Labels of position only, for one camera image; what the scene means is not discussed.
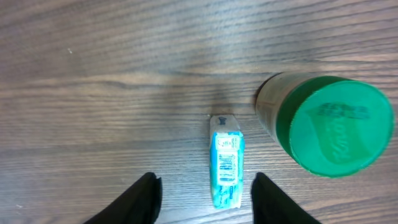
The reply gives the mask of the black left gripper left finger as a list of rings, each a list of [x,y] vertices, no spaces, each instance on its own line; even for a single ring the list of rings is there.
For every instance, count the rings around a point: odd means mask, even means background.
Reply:
[[[145,173],[85,224],[154,224],[162,205],[162,179]]]

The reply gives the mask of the Kleenex tissue pack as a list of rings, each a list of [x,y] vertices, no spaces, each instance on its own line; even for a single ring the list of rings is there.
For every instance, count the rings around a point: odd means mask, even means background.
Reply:
[[[243,195],[244,136],[231,114],[210,119],[210,186],[213,206],[239,208]]]

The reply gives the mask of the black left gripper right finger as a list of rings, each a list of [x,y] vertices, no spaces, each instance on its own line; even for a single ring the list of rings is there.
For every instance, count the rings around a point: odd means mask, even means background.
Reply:
[[[253,224],[320,224],[262,172],[252,182],[251,201]]]

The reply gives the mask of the green lid Knorr jar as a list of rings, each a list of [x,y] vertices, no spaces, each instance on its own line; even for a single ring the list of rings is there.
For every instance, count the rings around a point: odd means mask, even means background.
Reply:
[[[381,90],[337,76],[274,75],[258,91],[256,114],[297,164],[331,178],[370,166],[394,132],[394,109]]]

